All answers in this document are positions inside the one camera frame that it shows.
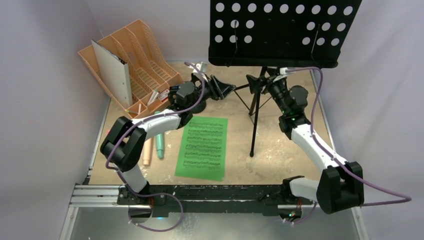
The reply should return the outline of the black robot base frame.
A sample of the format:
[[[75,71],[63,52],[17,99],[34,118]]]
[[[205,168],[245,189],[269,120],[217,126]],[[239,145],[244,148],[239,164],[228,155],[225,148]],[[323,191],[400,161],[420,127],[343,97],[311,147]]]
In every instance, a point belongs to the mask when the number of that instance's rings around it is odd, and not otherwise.
[[[312,201],[288,193],[284,184],[259,185],[148,185],[140,193],[118,189],[117,204],[152,207],[153,217],[170,213],[223,213],[289,216]]]

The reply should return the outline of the black mic stand with green mic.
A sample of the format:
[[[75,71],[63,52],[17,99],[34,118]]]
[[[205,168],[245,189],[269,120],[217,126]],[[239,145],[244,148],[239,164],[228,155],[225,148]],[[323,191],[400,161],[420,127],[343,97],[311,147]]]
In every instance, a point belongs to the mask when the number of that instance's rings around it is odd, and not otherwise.
[[[191,110],[193,114],[199,114],[203,112],[207,106],[207,103],[206,103],[206,96],[208,91],[207,86],[203,85],[202,81],[199,79],[199,77],[195,73],[191,74],[190,81],[194,85],[194,91],[192,93],[192,99],[194,103],[197,102],[203,90],[203,97],[201,98],[201,101]]]

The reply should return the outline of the pink toy microphone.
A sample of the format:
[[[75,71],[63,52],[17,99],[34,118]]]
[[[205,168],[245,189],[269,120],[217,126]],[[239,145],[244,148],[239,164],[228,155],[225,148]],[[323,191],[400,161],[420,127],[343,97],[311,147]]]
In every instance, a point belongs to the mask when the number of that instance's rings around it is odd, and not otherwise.
[[[150,166],[153,153],[153,139],[149,138],[144,142],[142,149],[142,164],[144,166]]]

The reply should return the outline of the black mic stand for pink mic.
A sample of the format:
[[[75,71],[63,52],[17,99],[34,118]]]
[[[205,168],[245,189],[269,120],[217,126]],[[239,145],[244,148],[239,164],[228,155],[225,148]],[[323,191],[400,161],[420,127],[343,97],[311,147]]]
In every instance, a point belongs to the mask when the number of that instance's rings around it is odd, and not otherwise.
[[[170,103],[171,106],[173,106],[174,108],[179,108],[180,105],[178,103],[178,91],[180,89],[180,85],[175,85],[175,86],[171,86],[169,88],[169,93],[168,93],[168,101]]]

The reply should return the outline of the mint green toy microphone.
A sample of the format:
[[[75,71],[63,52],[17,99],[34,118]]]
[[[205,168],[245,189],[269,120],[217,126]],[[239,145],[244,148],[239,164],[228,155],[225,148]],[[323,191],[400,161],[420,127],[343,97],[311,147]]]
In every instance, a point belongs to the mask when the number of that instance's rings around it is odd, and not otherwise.
[[[164,139],[164,133],[159,133],[155,136],[155,147],[156,147],[156,154],[157,157],[160,160],[164,159],[165,156],[165,147],[164,147],[165,139]]]

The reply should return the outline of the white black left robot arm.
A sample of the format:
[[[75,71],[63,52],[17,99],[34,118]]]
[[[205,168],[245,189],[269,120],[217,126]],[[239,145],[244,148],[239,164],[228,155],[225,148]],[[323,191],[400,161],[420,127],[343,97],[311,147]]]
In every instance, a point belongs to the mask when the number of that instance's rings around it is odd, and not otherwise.
[[[106,167],[113,164],[122,181],[130,189],[129,197],[138,205],[149,199],[149,182],[143,176],[138,162],[143,146],[149,140],[167,131],[178,130],[189,123],[193,109],[208,99],[219,101],[232,93],[236,86],[219,81],[214,75],[200,81],[191,75],[191,80],[171,86],[168,93],[170,105],[159,113],[128,119],[119,117],[100,146],[106,158]]]

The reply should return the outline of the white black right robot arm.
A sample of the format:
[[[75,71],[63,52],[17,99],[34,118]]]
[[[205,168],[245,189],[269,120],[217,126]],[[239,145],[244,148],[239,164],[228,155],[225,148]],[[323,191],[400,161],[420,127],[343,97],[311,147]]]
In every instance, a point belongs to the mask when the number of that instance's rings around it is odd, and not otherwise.
[[[364,185],[360,181],[363,169],[357,162],[342,162],[315,132],[305,115],[309,92],[300,85],[287,87],[286,78],[280,76],[254,77],[246,75],[250,92],[269,93],[282,115],[279,128],[298,145],[321,172],[319,180],[295,176],[283,180],[280,196],[288,204],[299,198],[320,205],[326,214],[358,207],[364,203]]]

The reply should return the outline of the black tripod music stand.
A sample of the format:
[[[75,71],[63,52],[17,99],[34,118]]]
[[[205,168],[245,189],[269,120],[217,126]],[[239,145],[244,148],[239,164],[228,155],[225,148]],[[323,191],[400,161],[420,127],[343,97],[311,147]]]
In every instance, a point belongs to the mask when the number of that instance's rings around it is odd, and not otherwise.
[[[359,0],[212,0],[215,66],[333,69]]]

